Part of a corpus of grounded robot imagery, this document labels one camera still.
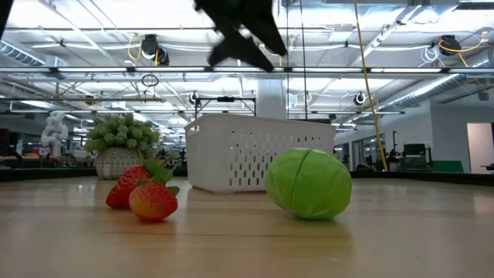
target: ventilation duct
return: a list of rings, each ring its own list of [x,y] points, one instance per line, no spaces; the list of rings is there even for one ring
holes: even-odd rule
[[[0,41],[0,54],[14,59],[27,66],[48,66],[48,67],[64,67],[67,63],[56,56],[34,54],[27,51],[20,44],[2,40]]]
[[[472,68],[492,68],[494,66],[494,47],[484,50],[478,55],[467,59],[467,63]],[[410,86],[398,93],[399,98],[380,106],[380,110],[385,110],[393,106],[407,107],[435,97],[446,90],[454,89],[459,83],[466,80],[463,74],[452,74],[443,76],[435,80],[426,80]]]

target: security camera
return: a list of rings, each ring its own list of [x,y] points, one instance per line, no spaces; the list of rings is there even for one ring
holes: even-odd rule
[[[195,103],[197,102],[197,106],[202,107],[201,100],[198,100],[198,95],[195,93],[195,91],[189,95],[188,102],[192,105],[195,105]]]
[[[357,106],[362,106],[365,102],[365,95],[362,92],[359,92],[357,95],[354,97],[354,103]]]

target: white robot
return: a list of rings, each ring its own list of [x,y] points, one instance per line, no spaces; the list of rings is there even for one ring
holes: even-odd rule
[[[46,127],[41,134],[41,145],[42,147],[52,146],[51,155],[55,158],[60,156],[60,147],[62,145],[61,140],[65,140],[69,137],[69,129],[62,120],[65,117],[64,113],[52,112],[46,119]]]

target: potted plant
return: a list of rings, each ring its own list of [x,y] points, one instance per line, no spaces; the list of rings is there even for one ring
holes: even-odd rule
[[[139,152],[154,155],[153,144],[159,140],[151,122],[140,122],[133,114],[94,119],[94,130],[87,134],[84,149],[97,153],[95,165],[100,178],[118,179],[128,168],[141,164]]]

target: yellow cable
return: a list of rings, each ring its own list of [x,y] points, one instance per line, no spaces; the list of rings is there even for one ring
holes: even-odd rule
[[[444,40],[440,40],[440,41],[439,41],[439,47],[441,47],[441,48],[442,48],[442,49],[444,49],[444,50],[448,50],[449,52],[453,52],[453,53],[465,53],[465,52],[468,52],[468,51],[472,51],[472,50],[474,50],[474,49],[477,49],[480,45],[482,45],[482,39],[484,39],[484,35],[485,35],[485,33],[482,33],[482,35],[481,35],[481,37],[480,37],[480,42],[479,42],[479,44],[478,44],[478,45],[473,46],[473,47],[471,47],[471,48],[469,48],[469,49],[461,49],[461,50],[449,49],[449,48],[444,47],[444,46],[442,45],[442,43],[444,42]]]
[[[358,7],[357,0],[354,0],[355,7],[355,17],[357,18],[357,31],[358,31],[358,39],[360,43],[360,54],[362,56],[362,66],[364,68],[364,79],[365,79],[365,88],[367,89],[367,97],[369,99],[370,109],[372,110],[372,117],[374,119],[374,127],[376,129],[376,138],[377,145],[379,146],[379,152],[381,153],[381,160],[383,161],[384,170],[387,171],[387,162],[386,162],[386,154],[384,153],[383,144],[381,142],[381,134],[379,132],[379,123],[376,115],[376,110],[374,109],[374,102],[371,96],[371,89],[369,87],[369,78],[367,75],[367,65],[365,63],[365,55],[364,55],[364,44],[362,43],[362,31],[360,30],[360,23],[358,19]]]
[[[469,67],[468,63],[466,62],[465,58],[463,58],[463,55],[461,53],[458,53],[458,55],[460,56],[460,60],[463,62],[463,65],[465,65],[465,67]],[[474,80],[477,82],[477,84],[480,86],[480,88],[482,88],[482,90],[485,92],[485,93],[488,93],[487,89],[484,87],[484,85],[482,85],[480,83],[480,81],[477,79],[477,78],[474,78]]]
[[[132,37],[134,36],[134,34],[130,34],[130,38],[129,38],[129,46],[127,47],[127,54],[129,55],[129,58],[131,58],[132,60],[139,60],[140,58],[140,51],[142,50],[142,40],[139,42],[139,53],[137,54],[137,58],[132,56],[132,53],[130,53],[130,44],[132,43]]]

